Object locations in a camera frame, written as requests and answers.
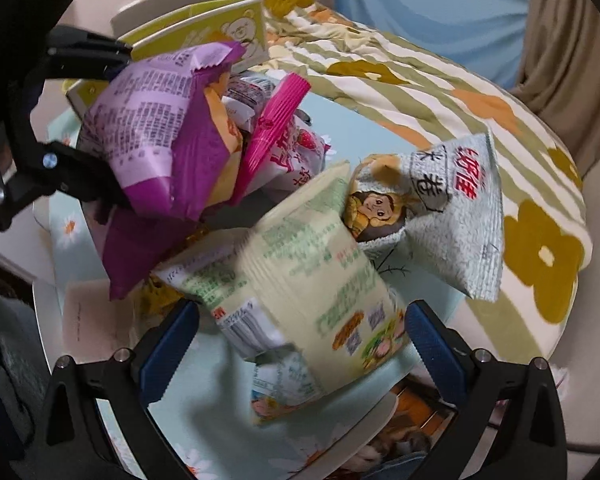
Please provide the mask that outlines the pale green snack bag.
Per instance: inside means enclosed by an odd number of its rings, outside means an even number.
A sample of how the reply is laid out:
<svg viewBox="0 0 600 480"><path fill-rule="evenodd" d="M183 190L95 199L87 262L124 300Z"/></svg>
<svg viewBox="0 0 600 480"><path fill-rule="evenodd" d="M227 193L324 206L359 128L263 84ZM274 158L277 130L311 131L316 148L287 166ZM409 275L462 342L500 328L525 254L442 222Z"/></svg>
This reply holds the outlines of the pale green snack bag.
<svg viewBox="0 0 600 480"><path fill-rule="evenodd" d="M213 231L155 268L256 366L258 424L355 382L407 342L404 301L341 220L349 177L348 162L331 166L251 228Z"/></svg>

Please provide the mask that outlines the pink strawberry snack bag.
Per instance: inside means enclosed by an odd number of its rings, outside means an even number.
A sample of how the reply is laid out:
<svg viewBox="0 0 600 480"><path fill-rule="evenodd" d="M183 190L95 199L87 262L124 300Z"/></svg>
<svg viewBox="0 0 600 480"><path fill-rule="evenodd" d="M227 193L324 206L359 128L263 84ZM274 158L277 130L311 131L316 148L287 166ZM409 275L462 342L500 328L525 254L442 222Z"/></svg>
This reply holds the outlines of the pink strawberry snack bag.
<svg viewBox="0 0 600 480"><path fill-rule="evenodd" d="M259 190L279 203L324 170L330 145L299 115L310 89L297 74L279 82L257 74L230 78L223 103L244 134L232 205Z"/></svg>

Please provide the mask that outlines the green cardboard storage box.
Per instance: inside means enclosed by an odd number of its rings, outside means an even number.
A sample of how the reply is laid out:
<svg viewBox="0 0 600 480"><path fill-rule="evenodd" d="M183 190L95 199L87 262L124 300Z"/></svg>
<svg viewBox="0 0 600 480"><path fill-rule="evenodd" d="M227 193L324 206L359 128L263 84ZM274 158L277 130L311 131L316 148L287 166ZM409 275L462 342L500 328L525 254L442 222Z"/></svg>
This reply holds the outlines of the green cardboard storage box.
<svg viewBox="0 0 600 480"><path fill-rule="evenodd" d="M132 60L167 58L174 61L183 49L236 41L245 49L233 63L237 74L268 60L266 45L264 0L212 0L193 3L135 27L121 36L132 47ZM168 70L140 67L120 75L113 84L106 81L80 79L70 82L66 98L79 116L83 116L101 96L120 96L140 89L171 88L178 96L190 88L186 74L171 74Z"/></svg>

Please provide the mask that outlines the floral striped bed blanket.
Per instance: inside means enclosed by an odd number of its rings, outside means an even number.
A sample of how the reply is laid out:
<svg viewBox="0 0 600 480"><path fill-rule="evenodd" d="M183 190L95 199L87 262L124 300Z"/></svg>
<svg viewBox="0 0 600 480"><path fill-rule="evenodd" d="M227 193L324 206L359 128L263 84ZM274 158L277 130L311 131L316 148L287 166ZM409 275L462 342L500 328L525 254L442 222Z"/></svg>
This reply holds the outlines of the floral striped bed blanket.
<svg viewBox="0 0 600 480"><path fill-rule="evenodd" d="M503 190L505 254L495 302L465 300L455 323L475 346L524 363L551 356L590 263L582 182L552 130L496 84L315 0L263 0L263 73L297 73L319 96L426 148L490 132Z"/></svg>

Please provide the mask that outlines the daisy print blue tablecloth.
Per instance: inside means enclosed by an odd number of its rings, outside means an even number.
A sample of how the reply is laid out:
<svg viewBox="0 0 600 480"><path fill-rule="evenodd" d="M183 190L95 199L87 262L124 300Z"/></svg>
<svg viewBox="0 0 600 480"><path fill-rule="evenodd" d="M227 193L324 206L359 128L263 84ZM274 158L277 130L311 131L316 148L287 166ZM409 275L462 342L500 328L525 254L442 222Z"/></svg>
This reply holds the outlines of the daisy print blue tablecloth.
<svg viewBox="0 0 600 480"><path fill-rule="evenodd" d="M359 162L372 153L416 150L384 127L315 93L301 103L312 128L327 136L335 155L329 162ZM68 285L106 280L78 200L50 196L48 225L55 271L53 292L43 299L34 285L38 332L47 365L66 353L62 336ZM382 277L405 301L423 299L443 322L464 296L399 256L380 257ZM337 469L388 422L396 405L389 390L418 365L411 345L347 388L299 411L257 426L252 422L250 386L253 364L244 362L210 316L182 359L161 401L150 412L163 434L183 452L201 479L321 479Z"/></svg>

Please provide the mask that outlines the grey rice roll bag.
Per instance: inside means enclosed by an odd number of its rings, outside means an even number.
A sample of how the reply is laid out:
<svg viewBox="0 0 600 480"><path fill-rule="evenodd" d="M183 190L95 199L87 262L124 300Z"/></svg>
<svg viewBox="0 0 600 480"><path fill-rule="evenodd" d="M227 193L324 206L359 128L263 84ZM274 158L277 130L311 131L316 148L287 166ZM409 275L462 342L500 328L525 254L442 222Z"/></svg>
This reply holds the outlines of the grey rice roll bag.
<svg viewBox="0 0 600 480"><path fill-rule="evenodd" d="M364 252L396 249L471 299L498 299L504 214L489 133L366 157L342 221Z"/></svg>

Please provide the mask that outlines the beige right curtain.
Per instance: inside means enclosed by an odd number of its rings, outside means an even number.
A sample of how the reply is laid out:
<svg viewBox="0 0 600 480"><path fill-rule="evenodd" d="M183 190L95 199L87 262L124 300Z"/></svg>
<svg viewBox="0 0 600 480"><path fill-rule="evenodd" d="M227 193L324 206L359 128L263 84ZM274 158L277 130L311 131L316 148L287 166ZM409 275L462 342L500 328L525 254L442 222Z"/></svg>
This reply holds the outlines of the beige right curtain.
<svg viewBox="0 0 600 480"><path fill-rule="evenodd" d="M530 0L513 95L559 136L580 174L600 160L600 12L591 0Z"/></svg>

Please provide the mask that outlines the light blue window cloth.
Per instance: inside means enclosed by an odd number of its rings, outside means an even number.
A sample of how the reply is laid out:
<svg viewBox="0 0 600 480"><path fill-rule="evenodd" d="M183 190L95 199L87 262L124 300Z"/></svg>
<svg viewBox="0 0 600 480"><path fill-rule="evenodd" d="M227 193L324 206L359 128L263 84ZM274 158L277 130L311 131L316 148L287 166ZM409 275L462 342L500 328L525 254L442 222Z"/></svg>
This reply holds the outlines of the light blue window cloth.
<svg viewBox="0 0 600 480"><path fill-rule="evenodd" d="M335 0L335 8L504 89L516 84L529 0Z"/></svg>

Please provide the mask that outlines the purple snack bag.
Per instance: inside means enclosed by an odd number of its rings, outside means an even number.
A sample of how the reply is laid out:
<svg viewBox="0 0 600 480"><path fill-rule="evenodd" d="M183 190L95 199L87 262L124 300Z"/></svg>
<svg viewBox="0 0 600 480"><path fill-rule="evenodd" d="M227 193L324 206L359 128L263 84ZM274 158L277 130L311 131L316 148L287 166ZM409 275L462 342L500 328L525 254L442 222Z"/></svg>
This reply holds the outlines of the purple snack bag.
<svg viewBox="0 0 600 480"><path fill-rule="evenodd" d="M222 96L244 54L212 42L134 62L85 112L76 147L114 174L117 193L81 207L109 296L119 300L233 195L242 133Z"/></svg>

